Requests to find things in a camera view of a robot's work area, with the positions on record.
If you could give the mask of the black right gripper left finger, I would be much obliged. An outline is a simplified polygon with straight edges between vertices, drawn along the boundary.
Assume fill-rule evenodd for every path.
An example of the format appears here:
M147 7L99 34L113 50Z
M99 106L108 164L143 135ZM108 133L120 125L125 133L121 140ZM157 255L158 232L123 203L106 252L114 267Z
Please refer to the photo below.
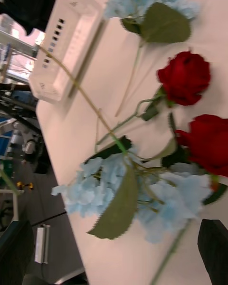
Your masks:
M0 284L21 285L34 253L29 221L13 221L0 237Z

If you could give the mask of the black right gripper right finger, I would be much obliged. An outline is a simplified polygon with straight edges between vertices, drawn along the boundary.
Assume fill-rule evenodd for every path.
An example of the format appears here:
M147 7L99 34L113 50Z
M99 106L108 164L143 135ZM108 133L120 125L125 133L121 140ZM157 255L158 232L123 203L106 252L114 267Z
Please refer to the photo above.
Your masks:
M217 219L203 219L198 250L213 285L228 283L228 230Z

